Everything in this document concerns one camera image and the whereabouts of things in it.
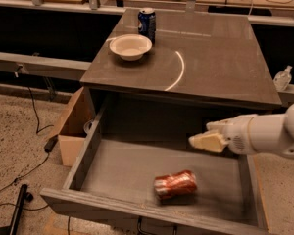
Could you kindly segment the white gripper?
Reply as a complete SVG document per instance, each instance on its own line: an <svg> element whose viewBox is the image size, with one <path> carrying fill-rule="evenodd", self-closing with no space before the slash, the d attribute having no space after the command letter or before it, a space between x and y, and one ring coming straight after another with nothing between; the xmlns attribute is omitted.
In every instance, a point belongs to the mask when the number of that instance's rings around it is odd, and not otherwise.
<svg viewBox="0 0 294 235"><path fill-rule="evenodd" d="M255 117L255 115L242 115L210 121L206 124L209 131L189 137L189 144L194 149L215 153L222 152L228 146L228 149L235 154L255 154L256 150L252 146L249 133L250 123Z"/></svg>

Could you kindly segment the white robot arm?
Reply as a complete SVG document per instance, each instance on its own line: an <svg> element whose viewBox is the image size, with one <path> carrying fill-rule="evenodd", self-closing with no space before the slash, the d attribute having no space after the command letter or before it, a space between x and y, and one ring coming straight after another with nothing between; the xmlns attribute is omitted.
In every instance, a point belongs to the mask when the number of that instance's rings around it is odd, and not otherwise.
<svg viewBox="0 0 294 235"><path fill-rule="evenodd" d="M294 104L284 114L241 115L211 121L207 131L191 136L189 144L215 153L228 148L235 154L272 153L294 159Z"/></svg>

